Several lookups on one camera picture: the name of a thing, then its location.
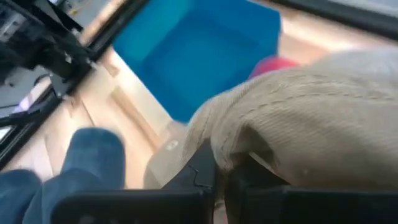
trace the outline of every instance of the black machine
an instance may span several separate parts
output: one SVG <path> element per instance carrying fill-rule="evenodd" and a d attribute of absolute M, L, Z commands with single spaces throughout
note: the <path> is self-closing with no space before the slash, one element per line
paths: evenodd
<path fill-rule="evenodd" d="M 53 224 L 210 224 L 217 167 L 206 141 L 163 189 L 82 192 L 61 201 Z M 225 189 L 229 224 L 395 223 L 398 193 L 301 189 L 254 159 L 229 175 Z"/>
<path fill-rule="evenodd" d="M 96 35 L 81 45 L 78 38 L 83 28 L 62 7 L 49 0 L 0 0 L 0 86 L 12 85 L 7 80 L 15 68 L 29 71 L 42 67 L 52 83 L 27 111 L 0 116 L 0 132 L 9 127 L 0 138 L 1 168 L 84 79 L 146 1 L 125 1 Z"/>

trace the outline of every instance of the knitted sweater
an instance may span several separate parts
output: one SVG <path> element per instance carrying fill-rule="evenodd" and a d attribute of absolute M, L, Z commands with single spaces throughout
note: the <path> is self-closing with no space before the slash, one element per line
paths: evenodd
<path fill-rule="evenodd" d="M 224 174 L 255 154 L 292 185 L 396 189 L 398 50 L 334 54 L 208 100 L 177 147 L 152 157 L 145 187 L 166 184 L 206 138 Z"/>

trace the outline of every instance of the black plastic part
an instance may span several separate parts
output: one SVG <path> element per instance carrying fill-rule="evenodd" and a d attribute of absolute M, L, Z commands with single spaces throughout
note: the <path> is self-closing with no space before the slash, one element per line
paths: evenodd
<path fill-rule="evenodd" d="M 328 0 L 270 0 L 398 40 L 398 18 Z"/>
<path fill-rule="evenodd" d="M 106 25 L 108 28 L 101 29 L 93 38 L 91 44 L 87 46 L 88 49 L 93 51 L 90 59 L 97 61 L 103 55 L 105 50 L 111 45 L 112 39 L 129 22 L 129 19 L 133 18 L 134 15 L 139 12 L 139 9 L 147 1 L 148 0 L 127 0 L 119 7 L 118 10 L 116 10 L 109 20 L 113 22 L 108 22 Z M 112 26 L 118 27 L 118 29 L 111 29 Z M 90 72 L 90 70 L 91 68 L 89 67 L 77 70 L 75 75 L 65 82 L 65 93 L 71 94 L 82 81 L 82 79 L 84 79 L 84 77 Z M 36 117 L 31 123 L 14 125 L 11 130 L 0 140 L 0 169 L 6 166 L 12 157 L 30 139 L 36 130 L 38 130 L 40 125 L 62 102 L 61 99 L 54 95 L 51 86 L 42 93 L 39 100 L 34 103 L 34 105 L 38 105 L 43 100 L 47 101 L 48 103 L 40 113 L 40 116 Z"/>
<path fill-rule="evenodd" d="M 213 223 L 216 164 L 209 141 L 161 190 L 82 192 L 57 204 L 53 224 Z"/>
<path fill-rule="evenodd" d="M 302 189 L 249 159 L 225 190 L 229 224 L 396 223 L 397 192 Z"/>
<path fill-rule="evenodd" d="M 251 210 L 250 208 L 253 205 L 258 205 L 259 202 L 253 203 L 255 198 L 251 198 L 248 194 L 253 191 L 287 184 L 286 181 L 268 171 L 253 158 L 248 157 L 247 160 L 239 167 L 235 168 L 228 177 L 225 188 L 225 207 L 228 214 L 228 224 L 252 224 L 248 222 L 248 220 L 254 213 L 257 214 L 258 209 Z M 274 213 L 275 208 L 277 208 L 276 204 L 270 207 L 269 211 Z"/>

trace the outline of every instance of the beige knit fabric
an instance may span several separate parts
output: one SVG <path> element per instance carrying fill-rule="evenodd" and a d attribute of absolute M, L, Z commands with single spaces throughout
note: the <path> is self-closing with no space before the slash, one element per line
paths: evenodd
<path fill-rule="evenodd" d="M 208 100 L 180 144 L 153 156 L 144 182 L 163 186 L 210 138 L 224 174 L 255 153 L 293 185 L 395 189 L 397 134 L 398 50 L 342 52 Z"/>

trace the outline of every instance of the black metal frame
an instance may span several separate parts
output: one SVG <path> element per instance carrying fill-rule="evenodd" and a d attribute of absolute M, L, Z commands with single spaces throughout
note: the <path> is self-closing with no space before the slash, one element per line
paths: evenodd
<path fill-rule="evenodd" d="M 327 0 L 270 1 L 307 11 L 311 14 L 382 35 L 393 40 L 398 40 L 398 18 L 396 17 Z"/>
<path fill-rule="evenodd" d="M 109 18 L 104 26 L 96 33 L 86 47 L 93 51 L 92 61 L 97 61 L 111 45 L 118 32 L 133 18 L 148 0 L 127 0 Z M 69 79 L 63 86 L 66 94 L 72 94 L 79 83 L 90 72 L 90 67 L 80 70 L 73 78 Z M 42 123 L 62 102 L 57 97 L 53 87 L 48 87 L 32 105 L 43 105 L 39 113 L 35 114 L 33 122 L 17 124 L 0 140 L 0 169 L 12 159 L 19 149 L 33 136 Z"/>

